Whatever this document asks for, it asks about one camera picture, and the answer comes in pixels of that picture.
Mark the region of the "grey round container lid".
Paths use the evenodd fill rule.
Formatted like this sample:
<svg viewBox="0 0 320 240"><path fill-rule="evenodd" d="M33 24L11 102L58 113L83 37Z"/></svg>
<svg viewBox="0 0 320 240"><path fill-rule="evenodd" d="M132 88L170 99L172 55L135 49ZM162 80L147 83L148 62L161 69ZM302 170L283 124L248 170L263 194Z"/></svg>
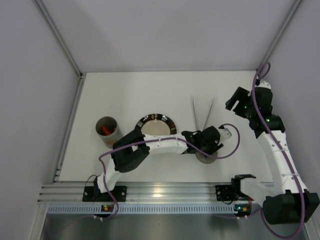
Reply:
<svg viewBox="0 0 320 240"><path fill-rule="evenodd" d="M203 164L212 164L216 161L218 153L215 152L211 155L211 157L207 157L200 152L195 154L196 158Z"/></svg>

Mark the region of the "metal tongs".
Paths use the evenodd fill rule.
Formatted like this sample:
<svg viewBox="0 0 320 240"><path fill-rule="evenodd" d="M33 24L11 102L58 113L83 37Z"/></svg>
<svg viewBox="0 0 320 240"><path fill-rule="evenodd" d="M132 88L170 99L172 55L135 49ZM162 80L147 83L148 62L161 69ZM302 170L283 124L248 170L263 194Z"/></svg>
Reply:
<svg viewBox="0 0 320 240"><path fill-rule="evenodd" d="M202 131L210 125L210 119L214 108L215 97L205 97L201 95L191 95L190 104L197 131Z"/></svg>

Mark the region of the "red sausage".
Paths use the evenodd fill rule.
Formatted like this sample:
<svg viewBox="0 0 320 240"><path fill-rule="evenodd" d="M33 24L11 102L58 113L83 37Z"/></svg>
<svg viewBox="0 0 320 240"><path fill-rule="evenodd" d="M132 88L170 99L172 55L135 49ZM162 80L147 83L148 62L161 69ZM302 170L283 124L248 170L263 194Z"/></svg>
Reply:
<svg viewBox="0 0 320 240"><path fill-rule="evenodd" d="M103 126L101 127L101 132L102 132L105 136L108 136L108 135L110 135L110 134L112 133L105 125L103 125Z"/></svg>

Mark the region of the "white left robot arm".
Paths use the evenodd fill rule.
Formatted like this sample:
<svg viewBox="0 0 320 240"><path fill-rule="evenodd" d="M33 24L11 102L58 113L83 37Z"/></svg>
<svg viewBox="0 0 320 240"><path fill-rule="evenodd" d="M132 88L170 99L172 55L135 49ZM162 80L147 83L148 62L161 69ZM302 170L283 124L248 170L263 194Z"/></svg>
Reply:
<svg viewBox="0 0 320 240"><path fill-rule="evenodd" d="M224 126L160 136L144 134L140 129L134 129L118 140L112 150L98 158L103 172L94 180L94 187L101 194L113 190L122 174L135 170L151 155L200 153L213 159L214 153L231 136L231 132Z"/></svg>

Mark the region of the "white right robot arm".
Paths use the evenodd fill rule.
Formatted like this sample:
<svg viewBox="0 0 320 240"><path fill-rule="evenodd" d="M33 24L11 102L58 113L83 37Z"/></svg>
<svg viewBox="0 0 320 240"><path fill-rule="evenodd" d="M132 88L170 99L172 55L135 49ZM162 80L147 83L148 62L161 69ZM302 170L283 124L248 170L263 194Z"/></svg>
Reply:
<svg viewBox="0 0 320 240"><path fill-rule="evenodd" d="M247 196L262 207L270 225L307 222L320 204L317 193L309 192L295 167L287 145L285 126L280 116L272 113L273 93L263 81L255 87L255 95L238 87L225 103L227 110L244 119L263 149L273 187L266 187L252 174L232 178L239 196Z"/></svg>

